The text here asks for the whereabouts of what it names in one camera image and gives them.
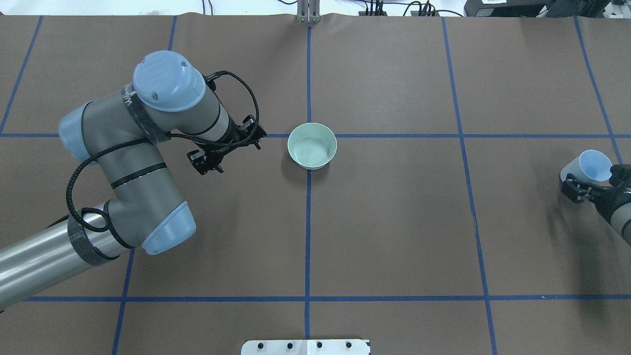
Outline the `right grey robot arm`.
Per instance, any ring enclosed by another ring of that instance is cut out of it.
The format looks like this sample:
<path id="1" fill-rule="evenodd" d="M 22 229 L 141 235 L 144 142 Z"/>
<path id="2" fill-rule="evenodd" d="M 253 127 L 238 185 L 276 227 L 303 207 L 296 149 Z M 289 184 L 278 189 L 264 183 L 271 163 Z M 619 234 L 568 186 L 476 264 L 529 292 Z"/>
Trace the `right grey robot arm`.
<path id="1" fill-rule="evenodd" d="M 586 178 L 571 173 L 561 173 L 561 192 L 571 202 L 591 202 L 598 214 L 608 222 L 618 235 L 631 244 L 631 166 L 615 164 L 609 169 L 612 186 L 587 182 Z"/>

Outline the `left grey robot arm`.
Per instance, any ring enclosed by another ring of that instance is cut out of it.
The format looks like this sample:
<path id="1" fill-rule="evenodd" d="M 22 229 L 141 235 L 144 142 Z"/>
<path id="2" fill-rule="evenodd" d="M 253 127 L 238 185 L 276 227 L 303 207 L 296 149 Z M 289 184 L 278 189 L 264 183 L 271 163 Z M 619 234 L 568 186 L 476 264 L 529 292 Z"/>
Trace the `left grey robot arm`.
<path id="1" fill-rule="evenodd" d="M 196 223 L 158 145 L 194 142 L 187 160 L 200 174 L 223 172 L 223 158 L 267 133 L 254 115 L 235 123 L 216 93 L 230 71 L 201 74 L 173 50 L 150 53 L 131 83 L 90 101 L 59 123 L 79 162 L 66 186 L 68 215 L 1 250 L 1 308 L 142 247 L 156 255 L 188 240 Z"/>

